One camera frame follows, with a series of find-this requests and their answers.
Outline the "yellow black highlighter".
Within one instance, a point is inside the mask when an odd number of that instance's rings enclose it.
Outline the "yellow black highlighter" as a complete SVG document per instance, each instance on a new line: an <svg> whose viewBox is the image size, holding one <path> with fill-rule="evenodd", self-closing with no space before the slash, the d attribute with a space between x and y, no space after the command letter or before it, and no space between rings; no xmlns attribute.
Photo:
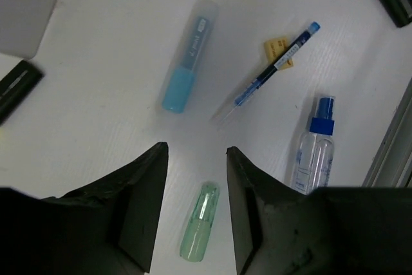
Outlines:
<svg viewBox="0 0 412 275"><path fill-rule="evenodd" d="M20 61L1 79L1 125L38 85L44 73L28 61Z"/></svg>

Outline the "blue highlighter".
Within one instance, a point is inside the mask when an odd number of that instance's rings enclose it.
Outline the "blue highlighter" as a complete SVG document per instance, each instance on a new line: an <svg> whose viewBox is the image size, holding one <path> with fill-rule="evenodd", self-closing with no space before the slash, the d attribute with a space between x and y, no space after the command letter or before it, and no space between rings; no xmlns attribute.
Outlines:
<svg viewBox="0 0 412 275"><path fill-rule="evenodd" d="M171 62L171 75L162 99L163 109L172 113L184 112L218 10L218 5L211 0L195 3Z"/></svg>

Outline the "blue gel pen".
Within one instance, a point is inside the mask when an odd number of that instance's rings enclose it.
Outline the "blue gel pen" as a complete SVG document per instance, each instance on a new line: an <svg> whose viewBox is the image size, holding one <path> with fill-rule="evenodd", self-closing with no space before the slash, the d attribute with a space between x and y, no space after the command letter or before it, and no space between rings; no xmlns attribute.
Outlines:
<svg viewBox="0 0 412 275"><path fill-rule="evenodd" d="M310 23L308 27L280 53L280 56L277 56L270 62L247 87L241 91L236 91L233 96L229 97L226 102L223 103L222 107L212 116L211 120L216 124L220 124L224 122L229 115L246 104L247 101L252 98L253 94L279 71L320 29L321 26L319 23L315 21Z"/></svg>

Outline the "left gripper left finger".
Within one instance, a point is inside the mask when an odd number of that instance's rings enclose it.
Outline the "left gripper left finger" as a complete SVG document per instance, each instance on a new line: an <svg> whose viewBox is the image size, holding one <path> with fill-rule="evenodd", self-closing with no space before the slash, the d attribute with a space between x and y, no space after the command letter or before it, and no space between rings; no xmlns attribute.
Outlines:
<svg viewBox="0 0 412 275"><path fill-rule="evenodd" d="M1 188L2 274L147 274L167 178L159 142L62 197Z"/></svg>

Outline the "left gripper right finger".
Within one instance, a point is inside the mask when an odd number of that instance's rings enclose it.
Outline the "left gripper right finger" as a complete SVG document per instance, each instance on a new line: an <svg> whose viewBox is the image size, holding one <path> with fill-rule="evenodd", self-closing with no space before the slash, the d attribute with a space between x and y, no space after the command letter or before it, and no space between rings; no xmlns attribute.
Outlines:
<svg viewBox="0 0 412 275"><path fill-rule="evenodd" d="M238 274L410 274L409 188L322 187L304 195L227 150Z"/></svg>

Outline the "clear blue spray bottle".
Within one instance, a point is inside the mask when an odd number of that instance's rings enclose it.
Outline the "clear blue spray bottle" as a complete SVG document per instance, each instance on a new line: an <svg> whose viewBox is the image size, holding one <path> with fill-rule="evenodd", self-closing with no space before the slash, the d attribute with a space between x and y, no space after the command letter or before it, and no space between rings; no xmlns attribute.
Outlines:
<svg viewBox="0 0 412 275"><path fill-rule="evenodd" d="M334 157L335 121L333 96L320 96L308 129L301 135L293 168L291 187L301 194L310 194L328 185Z"/></svg>

